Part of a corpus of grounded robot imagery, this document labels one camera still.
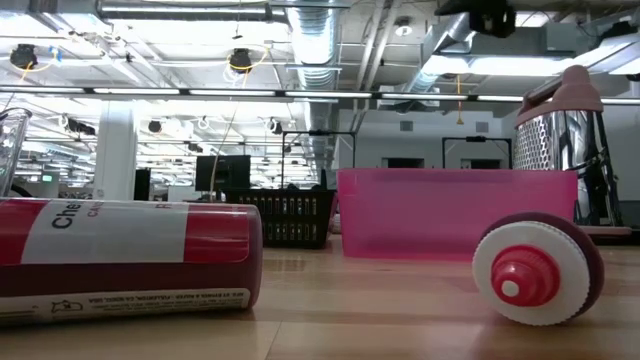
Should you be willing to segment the red food colouring bottle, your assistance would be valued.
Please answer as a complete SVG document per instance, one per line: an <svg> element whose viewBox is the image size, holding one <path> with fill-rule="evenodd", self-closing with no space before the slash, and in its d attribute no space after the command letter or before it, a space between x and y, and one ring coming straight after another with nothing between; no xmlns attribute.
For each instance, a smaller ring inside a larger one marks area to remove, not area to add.
<svg viewBox="0 0 640 360"><path fill-rule="evenodd" d="M472 273L495 311L531 326L581 316L598 300L605 280L604 262L586 231L541 212L491 224L475 249Z"/></svg>
<svg viewBox="0 0 640 360"><path fill-rule="evenodd" d="M253 205L0 198L0 326L249 309Z"/></svg>

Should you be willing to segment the black background monitor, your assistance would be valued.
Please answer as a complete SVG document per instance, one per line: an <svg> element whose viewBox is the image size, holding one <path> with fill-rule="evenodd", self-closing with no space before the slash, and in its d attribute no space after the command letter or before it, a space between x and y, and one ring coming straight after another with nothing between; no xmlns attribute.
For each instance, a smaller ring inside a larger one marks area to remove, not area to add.
<svg viewBox="0 0 640 360"><path fill-rule="evenodd" d="M248 189L250 172L250 155L198 156L195 190Z"/></svg>

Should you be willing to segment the long ceiling light strip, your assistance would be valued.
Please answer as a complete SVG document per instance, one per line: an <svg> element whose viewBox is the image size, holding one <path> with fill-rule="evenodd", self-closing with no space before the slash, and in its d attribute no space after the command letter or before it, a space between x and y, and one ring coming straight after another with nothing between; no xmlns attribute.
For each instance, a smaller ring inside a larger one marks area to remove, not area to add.
<svg viewBox="0 0 640 360"><path fill-rule="evenodd" d="M0 85L0 93L30 94L62 97L127 97L131 99L231 98L246 99L303 99L303 100L385 100L385 101L444 101L444 102L491 102L520 103L522 96L477 95L477 94L416 94L355 91L308 91L308 90L252 90L239 88L192 89L192 88L114 88L114 87L66 87L66 86L21 86Z"/></svg>

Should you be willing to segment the pink translucent plastic bin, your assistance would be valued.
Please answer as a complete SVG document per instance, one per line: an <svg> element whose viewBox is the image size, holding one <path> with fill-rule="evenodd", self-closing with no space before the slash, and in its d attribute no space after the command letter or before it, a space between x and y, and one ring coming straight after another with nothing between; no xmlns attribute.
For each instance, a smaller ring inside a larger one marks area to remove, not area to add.
<svg viewBox="0 0 640 360"><path fill-rule="evenodd" d="M503 217L572 219L578 180L563 171L347 168L337 190L345 255L468 260Z"/></svg>

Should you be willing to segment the black background cabinet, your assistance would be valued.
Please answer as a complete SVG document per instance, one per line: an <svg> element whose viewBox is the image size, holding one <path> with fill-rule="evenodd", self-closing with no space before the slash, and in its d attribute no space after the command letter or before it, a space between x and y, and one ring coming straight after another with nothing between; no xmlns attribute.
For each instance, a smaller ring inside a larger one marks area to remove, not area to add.
<svg viewBox="0 0 640 360"><path fill-rule="evenodd" d="M137 169L134 180L134 199L136 201L148 201L151 192L151 170L148 168Z"/></svg>

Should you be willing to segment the white building column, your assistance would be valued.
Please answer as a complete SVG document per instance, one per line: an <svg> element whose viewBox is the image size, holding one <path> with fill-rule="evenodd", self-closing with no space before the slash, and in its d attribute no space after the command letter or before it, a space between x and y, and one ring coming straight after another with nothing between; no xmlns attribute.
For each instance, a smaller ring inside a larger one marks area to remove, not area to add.
<svg viewBox="0 0 640 360"><path fill-rule="evenodd" d="M103 101L99 119L93 198L132 200L139 121L132 102Z"/></svg>

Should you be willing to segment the clear plastic bin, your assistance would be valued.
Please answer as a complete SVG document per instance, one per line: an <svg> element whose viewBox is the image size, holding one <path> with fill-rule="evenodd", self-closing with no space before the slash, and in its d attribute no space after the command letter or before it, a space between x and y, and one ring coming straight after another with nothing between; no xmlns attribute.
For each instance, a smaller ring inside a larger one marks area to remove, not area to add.
<svg viewBox="0 0 640 360"><path fill-rule="evenodd" d="M0 112L0 197L7 197L32 113L13 107Z"/></svg>

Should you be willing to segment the black metal stand frame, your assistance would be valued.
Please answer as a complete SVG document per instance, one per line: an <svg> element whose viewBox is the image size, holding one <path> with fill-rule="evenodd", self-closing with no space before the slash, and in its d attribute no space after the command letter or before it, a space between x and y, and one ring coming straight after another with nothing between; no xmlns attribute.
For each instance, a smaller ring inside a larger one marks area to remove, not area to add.
<svg viewBox="0 0 640 360"><path fill-rule="evenodd" d="M285 170L284 170L284 159L285 159L285 155L286 155L286 147L288 146L287 142L286 142L286 137L289 134L295 134L296 138L299 135L307 135L308 137L329 137L329 136L342 136L342 135L348 135L352 138L352 168L356 167L356 150L357 150L357 132L355 131L333 131L333 130L308 130L308 131L299 131L299 130L295 130L295 131L283 131L281 134L281 181L280 181L280 188L284 189L285 188Z"/></svg>
<svg viewBox="0 0 640 360"><path fill-rule="evenodd" d="M497 146L497 142L504 142L507 145L507 160L508 160L508 169L513 169L513 142L510 138L495 138L495 137L485 137L481 135L476 136L466 136L466 137L442 137L441 138L441 168L446 168L446 156L447 156L447 148L446 143L448 141L463 141L465 143L486 143L491 142Z"/></svg>

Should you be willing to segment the silver ventilation duct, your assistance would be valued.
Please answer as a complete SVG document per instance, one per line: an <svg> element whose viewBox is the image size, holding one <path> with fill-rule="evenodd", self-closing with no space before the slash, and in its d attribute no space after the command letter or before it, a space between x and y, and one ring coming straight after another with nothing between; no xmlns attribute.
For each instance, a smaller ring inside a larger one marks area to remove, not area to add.
<svg viewBox="0 0 640 360"><path fill-rule="evenodd" d="M334 90L338 70L336 65L336 42L339 12L327 7L291 7L286 9L291 25L291 40L296 64L303 65L297 70L299 86L305 91ZM308 102L304 104L306 127L309 131L332 130L333 105L328 102ZM311 154L318 171L328 170L332 161L331 137L312 136L309 138Z"/></svg>

